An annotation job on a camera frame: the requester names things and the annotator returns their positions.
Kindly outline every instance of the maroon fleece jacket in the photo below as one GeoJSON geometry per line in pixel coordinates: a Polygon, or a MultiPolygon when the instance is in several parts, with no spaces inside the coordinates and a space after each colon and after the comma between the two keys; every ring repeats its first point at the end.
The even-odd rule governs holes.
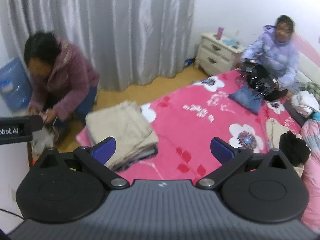
{"type": "Polygon", "coordinates": [[[48,95],[58,103],[53,107],[64,121],[87,97],[90,87],[97,87],[99,76],[78,47],[64,40],[48,80],[31,75],[32,97],[30,106],[42,111],[48,95]]]}

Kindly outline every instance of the drawer handle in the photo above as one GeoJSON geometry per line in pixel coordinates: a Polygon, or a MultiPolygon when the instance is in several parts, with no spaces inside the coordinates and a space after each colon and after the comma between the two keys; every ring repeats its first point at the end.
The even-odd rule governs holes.
{"type": "Polygon", "coordinates": [[[213,48],[213,49],[215,49],[216,51],[219,51],[219,50],[221,50],[218,46],[216,46],[216,45],[213,45],[213,44],[211,44],[211,47],[213,48]]]}
{"type": "Polygon", "coordinates": [[[209,60],[212,64],[217,63],[212,57],[208,57],[208,60],[209,60]]]}

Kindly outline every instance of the blue jeans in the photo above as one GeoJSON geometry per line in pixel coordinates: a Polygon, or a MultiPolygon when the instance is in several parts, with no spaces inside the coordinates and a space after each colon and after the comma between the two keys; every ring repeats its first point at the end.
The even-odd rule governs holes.
{"type": "MultiPolygon", "coordinates": [[[[92,107],[93,107],[94,99],[96,95],[97,95],[97,87],[90,87],[87,97],[79,104],[79,106],[75,110],[75,113],[79,117],[83,126],[85,126],[86,115],[92,111],[92,107]]],[[[52,108],[56,103],[57,101],[49,96],[44,106],[44,110],[47,110],[48,108],[52,108]]],[[[58,129],[64,129],[68,126],[68,120],[61,121],[57,119],[55,122],[55,126],[58,129]]]]}

